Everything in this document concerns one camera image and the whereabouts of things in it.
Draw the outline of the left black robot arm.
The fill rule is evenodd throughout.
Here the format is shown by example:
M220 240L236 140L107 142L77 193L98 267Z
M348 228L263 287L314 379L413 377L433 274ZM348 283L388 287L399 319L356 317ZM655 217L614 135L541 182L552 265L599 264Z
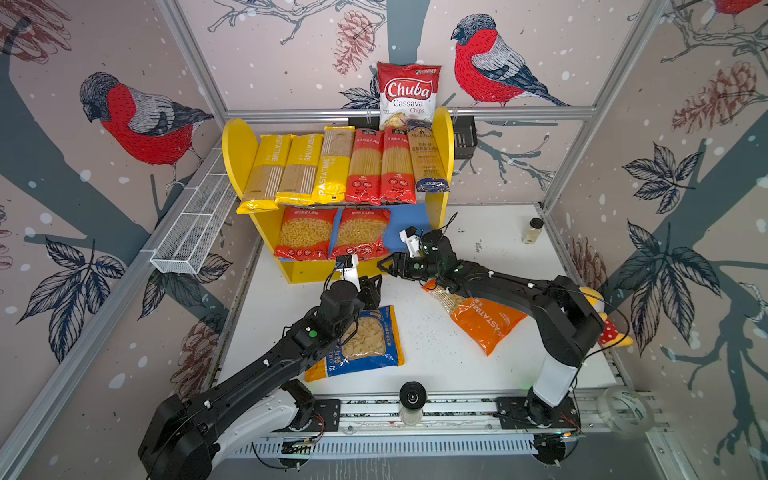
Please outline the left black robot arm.
M205 479L225 449L227 428L259 402L284 395L290 425L313 396L297 377L342 345L360 313L381 300L382 277L362 277L357 285L339 280L325 288L320 304L284 330L265 354L224 382L186 400L173 394L156 408L138 448L149 479Z

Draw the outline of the orange pastatime pasta bag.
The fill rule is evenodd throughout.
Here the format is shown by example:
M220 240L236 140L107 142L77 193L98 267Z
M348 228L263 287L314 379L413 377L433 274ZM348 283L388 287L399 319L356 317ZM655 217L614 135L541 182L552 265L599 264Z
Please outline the orange pastatime pasta bag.
M451 320L490 356L499 343L527 317L526 314L498 303L465 298L449 293L430 280L422 289L437 300Z

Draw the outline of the clear tape roll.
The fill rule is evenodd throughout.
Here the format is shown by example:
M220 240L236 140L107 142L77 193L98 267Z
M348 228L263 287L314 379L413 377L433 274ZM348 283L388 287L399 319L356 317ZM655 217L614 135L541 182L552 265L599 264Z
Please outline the clear tape roll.
M597 411L603 423L619 434L644 434L656 424L647 401L624 386L613 386L601 393L597 398Z

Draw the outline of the dark spaghetti pack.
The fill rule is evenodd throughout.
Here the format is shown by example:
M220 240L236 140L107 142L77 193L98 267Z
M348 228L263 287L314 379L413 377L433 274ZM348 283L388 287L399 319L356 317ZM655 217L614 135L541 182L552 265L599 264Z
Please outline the dark spaghetti pack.
M415 189L423 193L448 192L449 182L440 157L432 125L409 120L406 124Z

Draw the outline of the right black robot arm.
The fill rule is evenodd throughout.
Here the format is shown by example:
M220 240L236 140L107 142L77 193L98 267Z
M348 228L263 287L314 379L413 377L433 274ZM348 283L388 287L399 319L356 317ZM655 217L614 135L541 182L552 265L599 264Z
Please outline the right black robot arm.
M526 279L461 260L440 229L418 235L410 227L405 232L408 250L378 261L380 271L411 281L434 280L451 294L492 301L536 322L546 356L525 407L532 423L554 422L566 407L579 368L604 331L604 321L584 292L566 276Z

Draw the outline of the red noodle bag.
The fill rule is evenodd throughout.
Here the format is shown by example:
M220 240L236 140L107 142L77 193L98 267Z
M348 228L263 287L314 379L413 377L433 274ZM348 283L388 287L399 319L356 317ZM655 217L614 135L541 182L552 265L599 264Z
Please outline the red noodle bag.
M386 257L384 236L389 223L386 209L345 208L331 256L357 255L360 261Z

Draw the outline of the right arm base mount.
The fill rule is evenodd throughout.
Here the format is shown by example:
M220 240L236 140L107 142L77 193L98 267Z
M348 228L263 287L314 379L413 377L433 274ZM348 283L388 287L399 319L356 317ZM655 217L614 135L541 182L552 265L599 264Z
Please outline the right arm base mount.
M503 429L581 429L581 418L570 395L556 407L539 400L532 391L524 397L497 397L495 405L493 416Z

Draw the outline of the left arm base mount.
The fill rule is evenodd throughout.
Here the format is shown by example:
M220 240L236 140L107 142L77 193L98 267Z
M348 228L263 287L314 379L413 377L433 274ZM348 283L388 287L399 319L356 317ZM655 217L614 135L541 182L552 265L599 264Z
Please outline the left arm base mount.
M336 398L315 397L299 381L292 380L282 386L293 400L289 404L296 407L291 422L282 432L337 432L341 419L341 401Z

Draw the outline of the yellow spaghetti pack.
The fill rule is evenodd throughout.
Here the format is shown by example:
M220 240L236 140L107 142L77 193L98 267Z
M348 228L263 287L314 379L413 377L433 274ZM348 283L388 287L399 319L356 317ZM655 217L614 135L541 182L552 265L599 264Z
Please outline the yellow spaghetti pack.
M287 164L294 135L262 135L246 188L237 208L238 214L252 214L278 209L275 200Z
M355 128L326 127L311 199L315 204L344 201L347 190Z
M312 205L312 193L324 136L308 134L292 140L275 201L278 204Z

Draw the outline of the red spaghetti pack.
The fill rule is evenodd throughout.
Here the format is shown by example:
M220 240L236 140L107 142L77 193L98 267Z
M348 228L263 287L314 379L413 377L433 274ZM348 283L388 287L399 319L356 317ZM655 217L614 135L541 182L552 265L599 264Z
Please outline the red spaghetti pack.
M386 127L383 135L381 201L416 204L415 177L405 130Z
M345 201L352 204L381 204L383 132L357 129L347 178Z

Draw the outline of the red macaroni bag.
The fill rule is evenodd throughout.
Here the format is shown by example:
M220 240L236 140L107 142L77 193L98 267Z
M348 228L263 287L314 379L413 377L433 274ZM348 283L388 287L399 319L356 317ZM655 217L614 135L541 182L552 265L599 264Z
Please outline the red macaroni bag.
M336 214L336 209L287 207L275 255L292 261L327 260Z

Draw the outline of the black wall basket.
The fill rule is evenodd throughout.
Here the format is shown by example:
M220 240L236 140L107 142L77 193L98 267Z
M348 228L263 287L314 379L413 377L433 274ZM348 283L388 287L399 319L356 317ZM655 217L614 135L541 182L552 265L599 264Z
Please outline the black wall basket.
M370 120L363 117L351 117L348 125L355 128L379 128L379 118ZM453 120L454 156L456 160L468 160L474 156L478 145L477 129L473 116L458 116Z

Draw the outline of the small spice bottle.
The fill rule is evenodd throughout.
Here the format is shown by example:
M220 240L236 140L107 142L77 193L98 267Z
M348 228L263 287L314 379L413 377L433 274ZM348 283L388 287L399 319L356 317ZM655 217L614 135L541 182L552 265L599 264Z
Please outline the small spice bottle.
M523 235L522 242L526 245L533 245L540 237L544 228L544 221L539 217L532 218Z

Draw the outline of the yellow plush toy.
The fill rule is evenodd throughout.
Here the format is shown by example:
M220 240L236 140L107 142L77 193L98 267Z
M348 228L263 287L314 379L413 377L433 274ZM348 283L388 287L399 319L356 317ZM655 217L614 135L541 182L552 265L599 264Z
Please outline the yellow plush toy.
M580 291L590 305L599 314L604 323L604 329L598 339L601 348L625 347L634 344L634 340L626 333L621 332L605 312L606 303L604 297L596 290L589 287L581 287Z

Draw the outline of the yellow shelf unit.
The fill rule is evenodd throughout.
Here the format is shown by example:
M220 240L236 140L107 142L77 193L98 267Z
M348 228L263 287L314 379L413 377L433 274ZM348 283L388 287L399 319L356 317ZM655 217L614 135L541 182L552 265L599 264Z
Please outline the yellow shelf unit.
M452 174L455 141L453 119L448 108L440 107L437 109L433 121L433 132L444 168L448 174ZM257 135L244 120L232 119L224 126L221 144L230 182L236 194L242 196L259 148ZM415 226L422 229L434 229L442 226L446 221L448 200L449 194L447 192L428 193L419 207L396 206L390 228L387 231L388 246L392 248L403 245L398 233L394 230L398 223L404 228ZM261 235L265 248L269 252L273 252L278 245L279 230L282 225L283 216L283 207L279 207L274 211L255 213L250 216L250 219ZM283 262L280 259L276 259L275 263L285 280L290 284L320 282L326 278L333 266L331 260Z

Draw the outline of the blue shell pasta bag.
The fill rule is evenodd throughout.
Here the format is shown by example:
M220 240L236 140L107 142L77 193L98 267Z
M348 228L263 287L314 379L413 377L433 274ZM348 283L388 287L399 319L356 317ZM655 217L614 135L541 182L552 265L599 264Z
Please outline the blue shell pasta bag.
M404 364L395 309L383 306L362 311L342 336L340 345L307 370L304 380L315 382Z

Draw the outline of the Chuba cassava chips bag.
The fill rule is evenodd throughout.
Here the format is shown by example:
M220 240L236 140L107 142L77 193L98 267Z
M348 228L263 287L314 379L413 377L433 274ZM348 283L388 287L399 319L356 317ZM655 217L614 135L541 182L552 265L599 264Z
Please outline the Chuba cassava chips bag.
M431 122L437 108L441 66L377 64L380 129Z

